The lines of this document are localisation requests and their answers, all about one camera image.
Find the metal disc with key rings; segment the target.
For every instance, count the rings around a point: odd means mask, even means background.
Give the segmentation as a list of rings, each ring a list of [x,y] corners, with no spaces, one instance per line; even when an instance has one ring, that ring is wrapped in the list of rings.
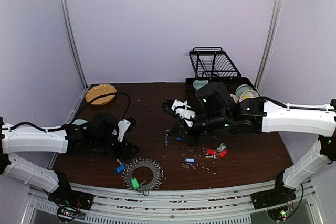
[[[146,183],[139,190],[135,190],[131,185],[132,177],[137,178],[140,183],[146,180]],[[128,190],[140,195],[148,195],[150,191],[161,187],[164,170],[163,166],[153,159],[136,158],[126,166],[122,172],[122,178]]]

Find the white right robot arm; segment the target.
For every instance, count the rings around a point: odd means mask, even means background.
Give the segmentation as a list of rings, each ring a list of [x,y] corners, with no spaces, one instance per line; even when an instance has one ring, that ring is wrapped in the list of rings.
[[[269,192],[272,203],[279,204],[304,180],[325,164],[335,161],[335,100],[324,105],[283,104],[269,97],[247,98],[235,103],[221,82],[211,82],[196,91],[204,113],[197,114],[187,102],[167,99],[162,110],[179,121],[167,136],[181,138],[192,145],[199,137],[228,130],[233,134],[299,132],[318,135],[313,146],[291,167],[277,176]]]

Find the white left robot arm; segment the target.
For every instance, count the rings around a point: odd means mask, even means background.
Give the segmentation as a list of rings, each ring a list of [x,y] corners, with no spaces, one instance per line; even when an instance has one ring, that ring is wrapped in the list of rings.
[[[42,168],[20,157],[18,153],[50,152],[70,155],[112,151],[118,159],[127,159],[139,151],[125,138],[136,122],[133,117],[118,120],[106,112],[98,112],[91,121],[74,119],[55,127],[38,127],[29,122],[16,125],[2,122],[1,174],[54,193],[64,205],[71,205],[76,197],[66,175]]]

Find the green key tag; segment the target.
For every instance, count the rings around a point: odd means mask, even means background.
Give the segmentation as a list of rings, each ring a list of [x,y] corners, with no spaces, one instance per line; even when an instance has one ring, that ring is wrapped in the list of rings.
[[[140,183],[137,178],[135,177],[131,178],[131,185],[132,185],[132,188],[135,190],[139,190],[145,183],[146,183],[146,180]]]

